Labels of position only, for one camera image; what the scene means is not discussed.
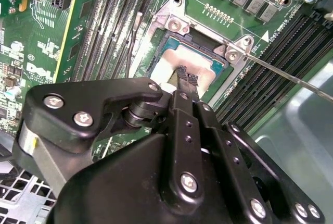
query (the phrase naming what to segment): cable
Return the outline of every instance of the cable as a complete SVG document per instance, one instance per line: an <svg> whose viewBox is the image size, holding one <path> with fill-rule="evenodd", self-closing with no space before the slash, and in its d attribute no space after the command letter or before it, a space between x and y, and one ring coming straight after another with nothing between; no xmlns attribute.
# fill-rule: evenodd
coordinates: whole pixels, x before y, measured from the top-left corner
<svg viewBox="0 0 333 224"><path fill-rule="evenodd" d="M132 52L135 44L136 39L136 31L132 30L132 36L131 36L131 44L129 51L127 53L127 59L126 59L126 71L125 71L125 78L130 77L130 67L131 67L131 61L132 61Z"/></svg>

